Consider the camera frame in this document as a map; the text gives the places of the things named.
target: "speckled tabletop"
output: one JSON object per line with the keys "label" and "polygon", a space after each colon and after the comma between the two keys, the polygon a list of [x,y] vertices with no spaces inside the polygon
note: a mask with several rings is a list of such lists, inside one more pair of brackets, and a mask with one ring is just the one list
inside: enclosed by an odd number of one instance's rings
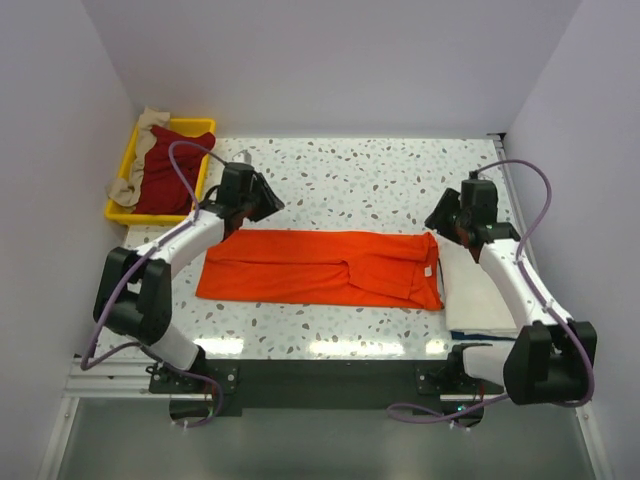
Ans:
{"label": "speckled tabletop", "polygon": [[[470,170],[497,160],[491,140],[220,138],[223,158],[242,150],[263,172],[286,208],[244,228],[366,230],[420,234],[446,187],[460,188]],[[220,181],[212,161],[205,189]],[[488,172],[498,188],[499,220],[511,205],[502,172]],[[132,227],[135,247],[163,227]],[[211,358],[444,358],[454,342],[444,312],[204,300],[195,296],[204,254],[174,279],[173,322]],[[96,354],[125,341],[103,331]],[[143,358],[137,349],[121,358]]]}

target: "yellow bin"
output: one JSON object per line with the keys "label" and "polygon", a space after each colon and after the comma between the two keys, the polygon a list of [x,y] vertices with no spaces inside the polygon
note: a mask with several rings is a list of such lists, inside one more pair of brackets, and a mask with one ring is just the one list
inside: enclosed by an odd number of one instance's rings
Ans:
{"label": "yellow bin", "polygon": [[[211,118],[172,118],[169,123],[169,129],[185,137],[199,137],[207,132],[214,133],[216,122]],[[137,139],[138,126],[136,125],[129,140],[129,145],[127,145],[127,150],[122,158],[118,178],[129,178],[131,164],[133,164],[133,161],[136,159]],[[204,188],[204,181],[207,178],[208,167],[209,155],[205,154],[202,157],[195,189],[196,197],[200,200],[202,199],[202,190]],[[136,215],[134,213],[127,213],[124,207],[121,207],[111,199],[107,201],[104,216],[122,225],[176,225],[185,219],[184,215]]]}

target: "dark red garment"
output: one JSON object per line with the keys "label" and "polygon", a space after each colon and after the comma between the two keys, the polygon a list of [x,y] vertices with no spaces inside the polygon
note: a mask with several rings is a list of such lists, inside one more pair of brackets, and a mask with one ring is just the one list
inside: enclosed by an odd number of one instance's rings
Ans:
{"label": "dark red garment", "polygon": [[[140,200],[133,213],[147,215],[188,215],[191,211],[189,192],[176,174],[169,160],[169,146],[176,140],[197,143],[213,149],[216,137],[205,133],[197,138],[184,137],[157,125],[151,127],[156,144],[144,157],[144,176],[140,185]],[[203,153],[190,145],[178,145],[173,156],[191,188],[196,187]]]}

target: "white wall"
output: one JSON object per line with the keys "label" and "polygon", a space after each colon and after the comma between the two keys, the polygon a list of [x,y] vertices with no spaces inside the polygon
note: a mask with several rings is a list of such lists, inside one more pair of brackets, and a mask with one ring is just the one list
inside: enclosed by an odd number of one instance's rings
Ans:
{"label": "white wall", "polygon": [[131,98],[226,134],[504,132],[580,0],[83,0]]}
{"label": "white wall", "polygon": [[33,478],[92,325],[133,108],[82,4],[0,12],[0,477]]}
{"label": "white wall", "polygon": [[[598,330],[594,409],[621,479],[640,465],[639,22],[637,1],[584,0],[506,143],[555,187],[533,247],[551,290]],[[513,171],[531,222],[543,187]]]}

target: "orange pants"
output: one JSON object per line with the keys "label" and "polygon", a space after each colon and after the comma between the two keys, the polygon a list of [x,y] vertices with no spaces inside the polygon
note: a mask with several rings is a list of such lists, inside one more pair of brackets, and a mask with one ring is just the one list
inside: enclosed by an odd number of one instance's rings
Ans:
{"label": "orange pants", "polygon": [[439,310],[430,233],[239,230],[209,249],[196,295]]}

